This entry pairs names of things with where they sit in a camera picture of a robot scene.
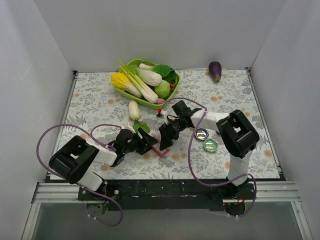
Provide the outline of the red rectangular pill box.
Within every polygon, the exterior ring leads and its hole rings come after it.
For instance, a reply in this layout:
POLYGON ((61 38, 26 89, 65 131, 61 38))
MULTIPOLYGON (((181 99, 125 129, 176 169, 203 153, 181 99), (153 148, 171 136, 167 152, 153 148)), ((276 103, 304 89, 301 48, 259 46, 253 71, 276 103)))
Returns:
POLYGON ((154 134, 152 134, 152 137, 155 138, 155 140, 157 141, 157 143, 151 146, 152 150, 155 151, 160 157, 165 156, 170 151, 170 149, 165 148, 163 150, 160 150, 160 143, 161 143, 160 138, 155 136, 154 134))

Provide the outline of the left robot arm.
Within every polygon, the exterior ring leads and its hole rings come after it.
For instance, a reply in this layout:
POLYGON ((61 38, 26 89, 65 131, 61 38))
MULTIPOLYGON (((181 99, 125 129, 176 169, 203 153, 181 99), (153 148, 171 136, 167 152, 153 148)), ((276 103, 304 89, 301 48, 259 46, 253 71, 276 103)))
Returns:
POLYGON ((89 194, 95 200, 106 196, 104 179, 90 170, 92 163, 116 167, 124 160, 126 154, 136 152, 140 155, 152 150, 158 140, 143 129, 132 132, 122 129, 111 142, 115 151, 105 147, 90 144, 84 138, 76 135, 68 141, 50 161, 49 167, 70 184, 78 184, 89 189, 89 194))

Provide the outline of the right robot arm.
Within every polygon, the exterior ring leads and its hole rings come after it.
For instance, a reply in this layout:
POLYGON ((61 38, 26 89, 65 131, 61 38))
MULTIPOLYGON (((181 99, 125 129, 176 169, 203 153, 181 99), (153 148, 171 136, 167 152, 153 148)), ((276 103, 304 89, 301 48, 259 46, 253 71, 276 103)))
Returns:
POLYGON ((239 109, 231 113, 209 112, 203 105, 191 109, 185 104, 183 97, 178 100, 172 106, 175 116, 170 117, 162 108, 157 111, 157 116, 164 120, 159 127, 161 135, 159 149, 162 151, 171 147, 173 141, 179 138, 180 132, 187 128, 193 128, 195 131, 204 128, 218 132, 230 156, 229 172, 225 181, 209 184, 198 179, 194 172, 191 175, 199 184, 217 188, 220 196, 239 198, 248 185, 249 161, 260 140, 258 132, 239 109))

